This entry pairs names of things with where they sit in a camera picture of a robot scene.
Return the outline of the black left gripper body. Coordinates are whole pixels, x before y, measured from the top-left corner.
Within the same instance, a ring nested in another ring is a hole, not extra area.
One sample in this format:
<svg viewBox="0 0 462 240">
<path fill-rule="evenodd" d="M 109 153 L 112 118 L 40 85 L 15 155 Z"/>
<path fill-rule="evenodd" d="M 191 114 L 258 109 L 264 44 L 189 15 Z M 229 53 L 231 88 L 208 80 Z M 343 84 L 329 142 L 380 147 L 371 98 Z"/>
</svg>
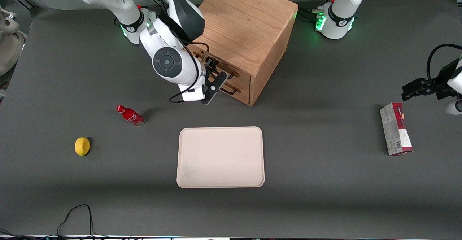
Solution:
<svg viewBox="0 0 462 240">
<path fill-rule="evenodd" d="M 461 59 L 456 59 L 444 66 L 435 78 L 437 99 L 461 97 Z"/>
</svg>

